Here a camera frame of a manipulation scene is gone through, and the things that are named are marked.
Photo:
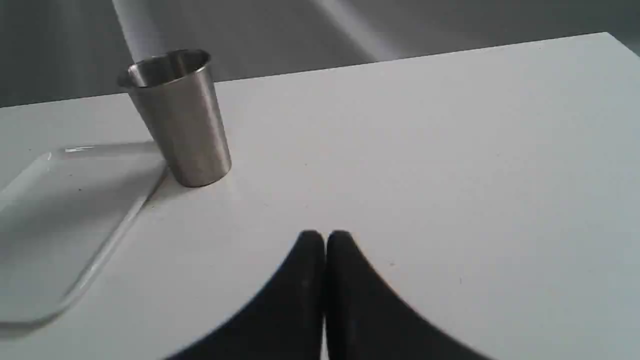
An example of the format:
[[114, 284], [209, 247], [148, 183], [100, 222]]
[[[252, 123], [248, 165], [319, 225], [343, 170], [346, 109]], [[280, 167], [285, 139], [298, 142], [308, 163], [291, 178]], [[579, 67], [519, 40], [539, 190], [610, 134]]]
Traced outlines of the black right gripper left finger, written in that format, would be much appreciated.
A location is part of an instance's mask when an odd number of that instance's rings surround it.
[[299, 233], [263, 288], [223, 325], [173, 360], [318, 360], [323, 344], [325, 242]]

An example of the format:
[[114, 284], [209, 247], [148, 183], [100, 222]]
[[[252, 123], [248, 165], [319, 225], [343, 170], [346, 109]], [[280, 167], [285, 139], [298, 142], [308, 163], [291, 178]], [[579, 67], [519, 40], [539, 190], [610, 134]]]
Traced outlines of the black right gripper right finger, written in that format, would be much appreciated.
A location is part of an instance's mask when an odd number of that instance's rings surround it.
[[326, 341], [330, 360], [482, 360], [407, 305], [345, 230], [326, 244]]

